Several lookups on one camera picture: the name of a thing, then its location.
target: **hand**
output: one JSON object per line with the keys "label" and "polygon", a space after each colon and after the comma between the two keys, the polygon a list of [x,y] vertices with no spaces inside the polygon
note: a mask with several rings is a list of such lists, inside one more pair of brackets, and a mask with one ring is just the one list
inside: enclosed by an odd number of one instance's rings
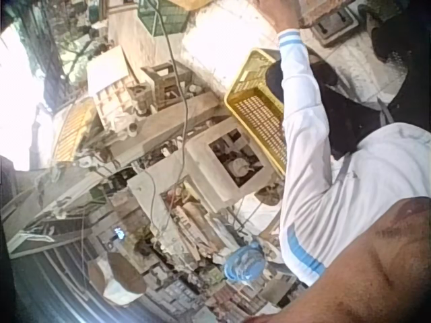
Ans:
{"label": "hand", "polygon": [[298,29],[299,0],[253,0],[262,16],[274,27],[275,31]]}

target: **white long-sleeve shirt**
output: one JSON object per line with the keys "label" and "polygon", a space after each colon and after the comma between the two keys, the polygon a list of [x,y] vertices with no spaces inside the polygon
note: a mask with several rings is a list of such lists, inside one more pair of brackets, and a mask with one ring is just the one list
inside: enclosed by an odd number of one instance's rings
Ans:
{"label": "white long-sleeve shirt", "polygon": [[280,244],[312,285],[340,252],[400,199],[430,194],[431,134],[405,123],[367,136],[332,179],[329,123],[297,30],[279,34],[287,145]]}

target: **basket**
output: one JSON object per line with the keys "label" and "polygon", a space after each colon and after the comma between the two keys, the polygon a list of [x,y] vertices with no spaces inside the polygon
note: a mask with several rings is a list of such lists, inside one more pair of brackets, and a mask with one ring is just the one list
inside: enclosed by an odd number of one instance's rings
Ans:
{"label": "basket", "polygon": [[159,17],[151,5],[148,4],[148,1],[155,4],[160,11],[168,35],[178,34],[185,30],[189,19],[189,12],[186,9],[168,0],[139,0],[137,16],[153,37],[162,36],[163,31]]}
{"label": "basket", "polygon": [[253,49],[224,101],[276,168],[285,174],[286,144],[280,131],[284,106],[265,82],[266,71],[276,62],[276,55],[279,53],[274,50]]}

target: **blue stripe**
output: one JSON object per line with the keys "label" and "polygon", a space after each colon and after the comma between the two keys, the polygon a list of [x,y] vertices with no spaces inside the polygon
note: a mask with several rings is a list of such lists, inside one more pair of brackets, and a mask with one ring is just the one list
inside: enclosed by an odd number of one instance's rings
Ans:
{"label": "blue stripe", "polygon": [[300,34],[299,34],[299,32],[285,32],[284,34],[281,34],[279,37],[278,37],[278,39],[283,39],[284,37],[287,37],[287,36],[299,36]]}
{"label": "blue stripe", "polygon": [[289,248],[294,254],[294,256],[303,264],[305,264],[309,269],[314,271],[316,274],[321,276],[326,268],[317,259],[313,258],[300,244],[298,238],[296,237],[295,226],[292,224],[288,228],[288,243]]}
{"label": "blue stripe", "polygon": [[280,47],[283,47],[285,45],[291,45],[291,44],[303,44],[301,39],[292,39],[292,40],[288,40],[286,42],[282,42],[280,44]]}

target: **shirt sleeve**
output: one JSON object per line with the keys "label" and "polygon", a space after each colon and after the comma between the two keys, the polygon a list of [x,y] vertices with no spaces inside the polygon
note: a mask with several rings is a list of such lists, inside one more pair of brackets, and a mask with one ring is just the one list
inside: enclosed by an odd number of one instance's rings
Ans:
{"label": "shirt sleeve", "polygon": [[331,183],[329,123],[298,30],[279,34],[284,90],[286,183],[280,224],[315,215]]}

